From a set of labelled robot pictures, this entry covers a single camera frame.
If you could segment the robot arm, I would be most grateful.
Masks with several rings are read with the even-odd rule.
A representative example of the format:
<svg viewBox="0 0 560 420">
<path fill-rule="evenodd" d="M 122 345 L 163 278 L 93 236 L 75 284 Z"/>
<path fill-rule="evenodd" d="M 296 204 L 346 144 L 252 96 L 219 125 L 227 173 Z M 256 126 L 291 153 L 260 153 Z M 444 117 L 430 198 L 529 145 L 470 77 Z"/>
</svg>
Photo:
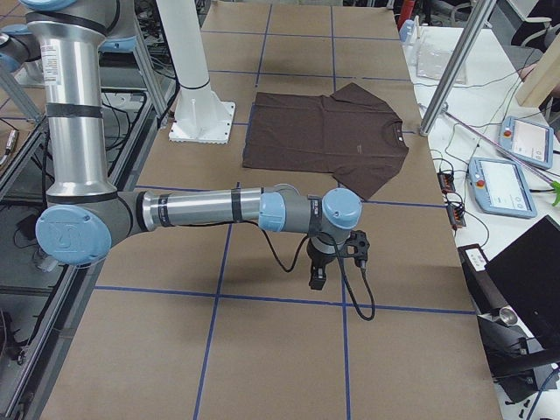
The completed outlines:
<svg viewBox="0 0 560 420">
<path fill-rule="evenodd" d="M 1 29 L 1 67 L 11 74 L 24 67 L 33 79 L 43 78 L 40 44 L 26 24 Z"/>
<path fill-rule="evenodd" d="M 40 46 L 54 181 L 35 232 L 56 260 L 82 265 L 119 242 L 157 228 L 251 223 L 263 232 L 301 233 L 311 258 L 310 286 L 326 281 L 326 265 L 353 259 L 364 268 L 368 241 L 357 229 L 359 197 L 336 188 L 303 196 L 290 185 L 156 195 L 119 192 L 109 182 L 102 119 L 102 45 L 137 45 L 131 1 L 29 1 L 28 29 Z"/>
</svg>

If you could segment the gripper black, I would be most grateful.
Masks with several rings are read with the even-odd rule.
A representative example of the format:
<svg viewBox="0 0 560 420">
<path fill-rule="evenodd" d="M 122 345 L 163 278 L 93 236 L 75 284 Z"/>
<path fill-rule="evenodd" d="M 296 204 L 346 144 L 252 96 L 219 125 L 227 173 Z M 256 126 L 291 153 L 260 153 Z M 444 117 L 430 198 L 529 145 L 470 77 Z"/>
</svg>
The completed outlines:
<svg viewBox="0 0 560 420">
<path fill-rule="evenodd" d="M 325 268 L 336 258 L 334 248 L 318 237 L 312 237 L 307 243 L 306 252 L 311 259 L 309 287 L 313 291 L 322 291 L 327 280 Z"/>
</svg>

